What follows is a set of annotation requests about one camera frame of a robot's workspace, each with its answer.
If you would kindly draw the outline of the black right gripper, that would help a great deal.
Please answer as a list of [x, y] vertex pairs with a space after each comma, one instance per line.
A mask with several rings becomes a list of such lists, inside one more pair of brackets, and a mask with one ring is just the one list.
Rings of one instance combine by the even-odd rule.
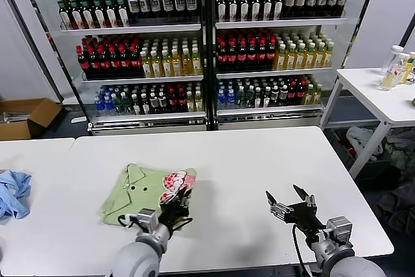
[[309, 195], [303, 188], [293, 185], [297, 195], [303, 202], [286, 206], [278, 202], [271, 193], [266, 191], [267, 201], [270, 206], [270, 213], [285, 221], [287, 215], [287, 224], [295, 224], [303, 231], [317, 231], [324, 229], [324, 225], [317, 218], [317, 206], [314, 195]]

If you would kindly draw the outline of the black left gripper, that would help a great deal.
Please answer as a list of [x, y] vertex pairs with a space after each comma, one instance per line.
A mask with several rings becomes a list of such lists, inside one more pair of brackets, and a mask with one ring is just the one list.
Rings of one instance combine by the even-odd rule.
[[192, 189], [180, 189], [171, 199], [170, 203], [161, 205], [159, 222], [168, 229], [177, 229], [189, 221], [189, 200]]

